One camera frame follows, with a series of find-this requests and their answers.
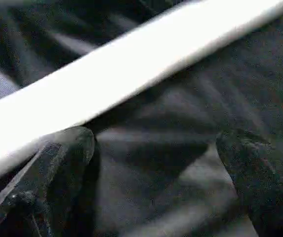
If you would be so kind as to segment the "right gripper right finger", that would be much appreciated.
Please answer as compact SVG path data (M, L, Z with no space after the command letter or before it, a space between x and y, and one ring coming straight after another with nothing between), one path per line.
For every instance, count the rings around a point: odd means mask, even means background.
M283 237L283 153L240 129L220 133L216 148L258 235Z

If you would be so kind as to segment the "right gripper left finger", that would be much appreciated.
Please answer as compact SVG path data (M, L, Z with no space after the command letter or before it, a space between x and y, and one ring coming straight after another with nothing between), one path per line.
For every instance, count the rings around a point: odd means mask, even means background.
M44 137L0 192L0 237L73 237L78 200L95 138L86 127Z

